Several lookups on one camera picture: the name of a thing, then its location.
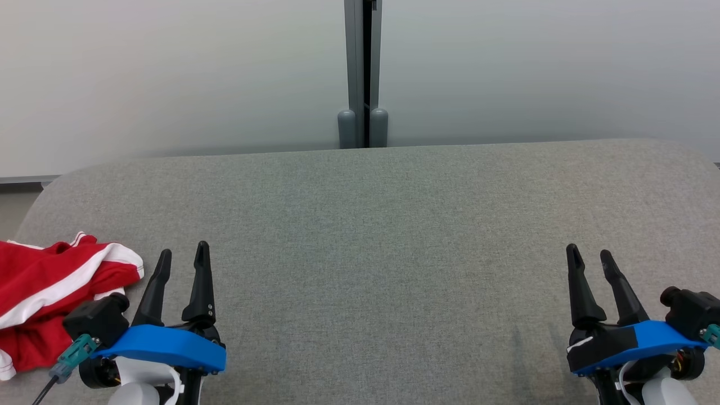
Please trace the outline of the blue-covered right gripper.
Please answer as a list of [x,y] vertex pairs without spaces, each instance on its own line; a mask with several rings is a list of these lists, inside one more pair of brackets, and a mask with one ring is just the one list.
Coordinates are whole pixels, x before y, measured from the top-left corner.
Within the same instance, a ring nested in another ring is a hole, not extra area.
[[[607,320],[586,279],[578,246],[566,247],[571,322],[594,329]],[[574,331],[566,349],[572,374],[589,380],[597,404],[697,404],[684,380],[697,379],[705,366],[705,341],[687,339],[650,317],[609,250],[601,251],[602,271],[614,293],[618,326],[603,332]]]

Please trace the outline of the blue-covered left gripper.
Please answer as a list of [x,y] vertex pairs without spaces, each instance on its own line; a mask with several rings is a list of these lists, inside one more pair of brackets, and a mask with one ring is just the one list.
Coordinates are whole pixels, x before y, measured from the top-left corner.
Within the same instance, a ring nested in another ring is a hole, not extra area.
[[108,404],[200,404],[205,378],[226,370],[226,346],[211,327],[216,316],[208,242],[198,243],[193,268],[182,321],[209,328],[208,335],[164,327],[165,285],[172,274],[172,251],[164,249],[133,326],[111,348],[96,351],[79,366],[80,379],[90,389],[115,389]]

